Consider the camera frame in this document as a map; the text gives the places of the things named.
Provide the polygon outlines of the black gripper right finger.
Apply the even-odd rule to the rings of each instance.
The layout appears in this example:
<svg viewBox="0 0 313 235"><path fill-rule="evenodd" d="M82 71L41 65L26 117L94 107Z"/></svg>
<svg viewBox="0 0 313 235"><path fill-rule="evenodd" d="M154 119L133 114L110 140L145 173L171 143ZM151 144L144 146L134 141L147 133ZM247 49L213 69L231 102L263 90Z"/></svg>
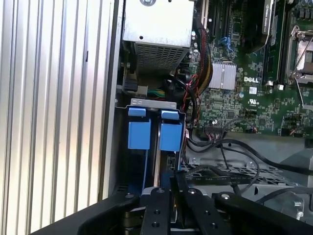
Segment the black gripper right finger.
<svg viewBox="0 0 313 235"><path fill-rule="evenodd" d="M190 188L185 174L176 182L187 212L201 235L311 235L313 227L288 215L231 192L209 197Z"/></svg>

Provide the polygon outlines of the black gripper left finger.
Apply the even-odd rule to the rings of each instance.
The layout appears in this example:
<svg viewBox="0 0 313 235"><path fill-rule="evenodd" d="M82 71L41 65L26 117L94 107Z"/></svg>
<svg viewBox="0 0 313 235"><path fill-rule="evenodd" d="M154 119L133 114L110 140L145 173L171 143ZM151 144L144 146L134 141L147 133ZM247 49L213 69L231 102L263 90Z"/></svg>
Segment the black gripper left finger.
<svg viewBox="0 0 313 235"><path fill-rule="evenodd" d="M171 192L145 188L120 191L34 232L36 235L168 235Z"/></svg>

